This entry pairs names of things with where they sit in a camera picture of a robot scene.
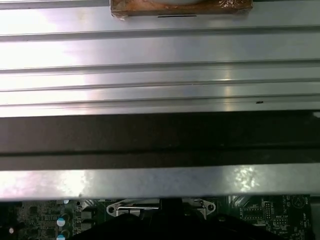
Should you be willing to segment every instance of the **dark gap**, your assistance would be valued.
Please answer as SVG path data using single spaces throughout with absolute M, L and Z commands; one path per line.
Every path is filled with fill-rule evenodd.
M 172 16 L 158 16 L 158 18 L 184 18 L 184 17 L 197 17 L 197 15 L 172 15 Z

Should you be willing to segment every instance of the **metal bar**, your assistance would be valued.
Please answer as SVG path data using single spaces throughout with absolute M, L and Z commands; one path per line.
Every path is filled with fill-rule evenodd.
M 18 201 L 316 194 L 320 191 L 319 171 L 319 163 L 0 171 L 0 196 L 2 201 Z
M 320 1 L 125 21 L 106 1 L 1 6 L 0 117 L 320 108 Z

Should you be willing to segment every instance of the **circuit board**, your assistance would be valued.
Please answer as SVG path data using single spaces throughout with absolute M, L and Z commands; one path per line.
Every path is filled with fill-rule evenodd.
M 237 217 L 288 240 L 312 240 L 309 195 L 228 196 L 216 202 L 215 213 Z
M 205 198 L 214 213 L 237 217 L 288 240 L 313 240 L 309 195 Z M 0 226 L 23 223 L 8 240 L 65 240 L 113 218 L 106 208 L 118 200 L 26 201 L 0 204 Z

